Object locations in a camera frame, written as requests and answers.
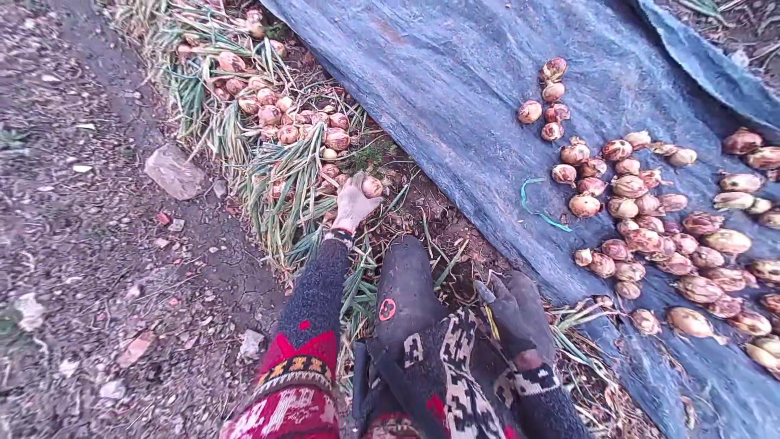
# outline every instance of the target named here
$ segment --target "green string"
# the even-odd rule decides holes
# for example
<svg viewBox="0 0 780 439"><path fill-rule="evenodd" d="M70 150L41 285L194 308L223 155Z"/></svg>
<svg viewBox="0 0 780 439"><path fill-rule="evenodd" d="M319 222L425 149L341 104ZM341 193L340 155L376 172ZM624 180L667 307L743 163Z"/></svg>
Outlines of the green string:
<svg viewBox="0 0 780 439"><path fill-rule="evenodd" d="M565 231L565 232L571 232L570 228L567 226L564 226L561 223L555 222L552 219L550 219L549 216L541 213L541 212L532 212L531 209L528 209L528 205L526 204L526 185L529 183L539 183L540 181L545 181L546 178L529 178L528 180L525 180L523 182L523 186L520 187L520 204L523 205L523 209L526 210L526 212L530 213L531 215L539 215L541 218L545 221L547 221L548 224L552 224L553 226L556 226L557 228Z"/></svg>

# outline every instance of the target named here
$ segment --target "stone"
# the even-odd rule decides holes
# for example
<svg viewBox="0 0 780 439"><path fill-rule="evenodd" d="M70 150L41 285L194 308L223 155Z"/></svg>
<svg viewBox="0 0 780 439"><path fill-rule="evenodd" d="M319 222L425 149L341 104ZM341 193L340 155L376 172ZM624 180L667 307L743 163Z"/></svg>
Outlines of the stone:
<svg viewBox="0 0 780 439"><path fill-rule="evenodd" d="M144 172L177 200L189 200L206 189L206 173L179 147L166 145L157 148L146 161Z"/></svg>

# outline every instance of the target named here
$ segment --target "hand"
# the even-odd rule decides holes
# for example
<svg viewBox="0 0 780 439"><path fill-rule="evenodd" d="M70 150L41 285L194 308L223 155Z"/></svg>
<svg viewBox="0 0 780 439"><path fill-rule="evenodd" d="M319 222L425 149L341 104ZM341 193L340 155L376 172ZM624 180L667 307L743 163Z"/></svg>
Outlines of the hand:
<svg viewBox="0 0 780 439"><path fill-rule="evenodd" d="M354 233L360 221L382 203L382 197L367 198L363 195L364 176L363 171L360 171L339 188L338 212L333 221L334 229L344 229Z"/></svg>

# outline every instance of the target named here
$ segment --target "yellow onion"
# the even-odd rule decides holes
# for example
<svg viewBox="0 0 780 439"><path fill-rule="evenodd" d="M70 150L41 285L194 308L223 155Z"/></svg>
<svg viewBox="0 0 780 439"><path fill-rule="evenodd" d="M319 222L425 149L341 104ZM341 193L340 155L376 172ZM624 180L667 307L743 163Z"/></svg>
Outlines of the yellow onion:
<svg viewBox="0 0 780 439"><path fill-rule="evenodd" d="M252 95L244 95L238 98L239 107L241 111L246 114L257 114L260 111L260 104L257 103L257 98Z"/></svg>
<svg viewBox="0 0 780 439"><path fill-rule="evenodd" d="M745 192L721 192L712 198L712 207L717 210L748 209L755 197Z"/></svg>
<svg viewBox="0 0 780 439"><path fill-rule="evenodd" d="M673 286L683 297L696 303L712 303L725 294L718 284L701 276L680 277Z"/></svg>
<svg viewBox="0 0 780 439"><path fill-rule="evenodd" d="M560 122L550 122L541 128L541 138L546 141L557 141L563 137L563 125Z"/></svg>
<svg viewBox="0 0 780 439"><path fill-rule="evenodd" d="M349 129L349 117L342 112L335 112L328 116L328 125L331 128L341 128L342 130Z"/></svg>
<svg viewBox="0 0 780 439"><path fill-rule="evenodd" d="M282 125L278 132L279 144L290 145L298 141L298 129L292 125Z"/></svg>
<svg viewBox="0 0 780 439"><path fill-rule="evenodd" d="M349 148L349 135L341 128L328 128L325 132L325 146L344 151Z"/></svg>
<svg viewBox="0 0 780 439"><path fill-rule="evenodd" d="M690 148L680 148L670 155L668 160L674 166L688 166L696 162L698 154Z"/></svg>
<svg viewBox="0 0 780 439"><path fill-rule="evenodd" d="M574 195L569 200L569 210L579 218L590 218L601 211L601 202L590 194Z"/></svg>
<svg viewBox="0 0 780 439"><path fill-rule="evenodd" d="M570 146L561 148L561 161L567 165L579 166L590 158L590 149L579 137L572 137Z"/></svg>
<svg viewBox="0 0 780 439"><path fill-rule="evenodd" d="M647 186L635 175L624 175L612 179L612 191L621 197L639 198L647 193Z"/></svg>
<svg viewBox="0 0 780 439"><path fill-rule="evenodd" d="M607 163L602 159L585 159L582 161L580 174L585 177L601 177L607 172Z"/></svg>
<svg viewBox="0 0 780 439"><path fill-rule="evenodd" d="M726 255L747 252L753 242L745 234L731 229L718 229L704 237L704 243Z"/></svg>
<svg viewBox="0 0 780 439"><path fill-rule="evenodd" d="M552 179L558 183L568 184L575 187L574 180L577 178L577 170L571 165L555 165L552 167Z"/></svg>
<svg viewBox="0 0 780 439"><path fill-rule="evenodd" d="M625 175L627 173L631 175L639 175L642 164L639 160L629 157L627 159L620 160L615 164L615 172L618 175Z"/></svg>
<svg viewBox="0 0 780 439"><path fill-rule="evenodd" d="M767 335L772 332L772 324L769 323L769 319L748 309L743 309L742 312L729 319L729 324L750 335Z"/></svg>
<svg viewBox="0 0 780 439"><path fill-rule="evenodd" d="M541 98L545 102L558 102L566 92L562 82L547 83L541 91Z"/></svg>
<svg viewBox="0 0 780 439"><path fill-rule="evenodd" d="M764 146L745 156L745 163L755 170L780 168L780 146Z"/></svg>
<svg viewBox="0 0 780 439"><path fill-rule="evenodd" d="M593 262L593 252L589 248L581 248L574 252L574 263L578 266L589 266Z"/></svg>
<svg viewBox="0 0 780 439"><path fill-rule="evenodd" d="M385 187L382 186L382 182L378 178L372 177L370 175L366 175L363 178L363 186L361 188L363 189L363 195L366 195L368 198L374 198L382 195L382 191L385 189Z"/></svg>
<svg viewBox="0 0 780 439"><path fill-rule="evenodd" d="M740 312L745 305L745 299L733 298L729 295L722 295L718 300L704 305L704 309L710 314L721 319L731 319Z"/></svg>
<svg viewBox="0 0 780 439"><path fill-rule="evenodd" d="M689 234L673 234L672 241L675 242L680 255L688 256L699 248L699 241Z"/></svg>
<svg viewBox="0 0 780 439"><path fill-rule="evenodd" d="M750 264L749 270L755 277L764 282L780 284L780 260L754 261Z"/></svg>
<svg viewBox="0 0 780 439"><path fill-rule="evenodd" d="M714 233L721 227L724 217L720 215L712 215L706 212L694 212L686 216L682 220L682 226L688 233L696 235L706 235Z"/></svg>
<svg viewBox="0 0 780 439"><path fill-rule="evenodd" d="M282 112L275 105L263 105L257 112L257 118L262 126L275 125L282 118Z"/></svg>
<svg viewBox="0 0 780 439"><path fill-rule="evenodd" d="M753 205L748 209L745 209L745 212L749 213L750 215L760 215L764 212L768 212L771 208L772 201L767 200L766 198L754 197Z"/></svg>
<svg viewBox="0 0 780 439"><path fill-rule="evenodd" d="M674 274L675 276L685 276L696 271L696 267L693 266L690 259L679 252L674 252L669 259L658 261L655 265L660 271Z"/></svg>
<svg viewBox="0 0 780 439"><path fill-rule="evenodd" d="M621 220L628 220L639 214L634 200L625 197L611 197L607 202L607 211Z"/></svg>
<svg viewBox="0 0 780 439"><path fill-rule="evenodd" d="M597 197L604 193L607 189L607 184L596 177L586 177L577 182L577 190L582 193L589 193L594 197Z"/></svg>
<svg viewBox="0 0 780 439"><path fill-rule="evenodd" d="M761 189L764 179L752 173L733 173L721 179L721 189L753 194Z"/></svg>
<svg viewBox="0 0 780 439"><path fill-rule="evenodd" d="M559 57L547 61L539 70L539 77L543 81L558 82L566 73L566 60Z"/></svg>
<svg viewBox="0 0 780 439"><path fill-rule="evenodd" d="M233 52L220 52L217 56L217 64L223 72L242 73L246 71L244 60Z"/></svg>
<svg viewBox="0 0 780 439"><path fill-rule="evenodd" d="M623 136L623 140L629 142L634 151L647 148L647 146L653 141L653 139L650 138L650 133L647 131L628 133Z"/></svg>
<svg viewBox="0 0 780 439"><path fill-rule="evenodd" d="M646 270L641 262L616 262L615 279L624 282L639 282L644 278Z"/></svg>
<svg viewBox="0 0 780 439"><path fill-rule="evenodd" d="M333 163L325 163L320 168L320 174L327 175L330 178L336 178L337 175L339 175L341 171L339 170L339 167L334 165Z"/></svg>
<svg viewBox="0 0 780 439"><path fill-rule="evenodd" d="M690 260L698 268L715 268L726 263L725 258L719 251L706 245L696 247L696 250L690 254Z"/></svg>
<svg viewBox="0 0 780 439"><path fill-rule="evenodd" d="M633 152L631 144L627 141L624 141L623 139L618 139L607 142L607 144L604 145L604 147L601 149L601 156L604 157L604 160L617 162L627 158L629 155L631 155L631 152Z"/></svg>
<svg viewBox="0 0 780 439"><path fill-rule="evenodd" d="M260 105L276 105L278 100L279 95L270 88L261 88L257 91L257 101Z"/></svg>
<svg viewBox="0 0 780 439"><path fill-rule="evenodd" d="M758 217L758 223L770 229L780 230L780 210L770 210Z"/></svg>
<svg viewBox="0 0 780 439"><path fill-rule="evenodd" d="M590 271L601 277L615 274L615 261L604 253L592 252L593 262L588 264Z"/></svg>
<svg viewBox="0 0 780 439"><path fill-rule="evenodd" d="M659 234L663 234L666 231L663 222L654 216L642 215L634 218L634 221L636 221L636 225L643 229L652 230Z"/></svg>
<svg viewBox="0 0 780 439"><path fill-rule="evenodd" d="M534 123L541 117L541 104L536 101L525 101L517 110L517 119L521 123Z"/></svg>
<svg viewBox="0 0 780 439"><path fill-rule="evenodd" d="M615 284L615 293L618 293L622 298L633 300L639 298L642 294L642 290L639 288L639 285L634 282L618 282Z"/></svg>
<svg viewBox="0 0 780 439"><path fill-rule="evenodd" d="M688 206L688 197L683 194L665 194L658 197L661 207L666 213L678 212Z"/></svg>
<svg viewBox="0 0 780 439"><path fill-rule="evenodd" d="M762 146L764 139L745 127L740 127L734 134L723 139L723 152L726 154L745 155Z"/></svg>
<svg viewBox="0 0 780 439"><path fill-rule="evenodd" d="M570 118L569 107L563 104L552 104L544 111L544 120L547 122L562 122Z"/></svg>
<svg viewBox="0 0 780 439"><path fill-rule="evenodd" d="M712 324L707 317L692 309L675 307L667 311L667 320L676 329L698 338L713 337L719 344L726 344L729 339L717 335L712 329Z"/></svg>
<svg viewBox="0 0 780 439"><path fill-rule="evenodd" d="M631 257L629 247L622 239L608 239L602 242L601 252L615 261L625 261Z"/></svg>
<svg viewBox="0 0 780 439"><path fill-rule="evenodd" d="M652 311L640 308L631 313L631 321L641 334L658 335L661 333L661 323L658 322Z"/></svg>

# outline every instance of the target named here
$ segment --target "dark blue tarp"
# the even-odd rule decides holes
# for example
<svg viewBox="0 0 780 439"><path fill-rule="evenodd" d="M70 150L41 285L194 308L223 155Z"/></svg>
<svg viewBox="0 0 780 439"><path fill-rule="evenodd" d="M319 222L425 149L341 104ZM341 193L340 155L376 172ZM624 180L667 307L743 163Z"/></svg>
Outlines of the dark blue tarp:
<svg viewBox="0 0 780 439"><path fill-rule="evenodd" d="M556 305L611 290L611 281L571 258L577 248L614 237L615 229L604 212L574 219L573 233L566 233L520 206L521 184L547 176L558 162L557 146L539 137L541 124L524 127L515 119L522 101L539 98L537 71L545 60L569 61L564 102L573 117L565 139L580 136L595 152L608 140L648 129L655 139L699 152L695 165L680 170L648 151L638 153L644 166L661 167L674 181L660 193L690 197L685 212L710 209L719 170L749 171L721 154L721 138L746 124L780 140L780 103L760 81L647 0L262 2L512 264L536 273ZM777 186L763 196L780 198ZM529 192L536 209L553 217L568 212L567 187L544 182ZM740 261L778 256L780 231L741 212L727 217L727 227L754 238ZM627 308L663 316L670 305L694 307L671 281L648 269L642 296ZM755 299L762 292L739 294ZM740 340L728 325L714 324ZM606 319L583 331L667 437L689 434L681 396L696 408L695 436L778 436L780 384L736 342L688 342L668 327L657 338L642 337L628 322L616 326Z"/></svg>

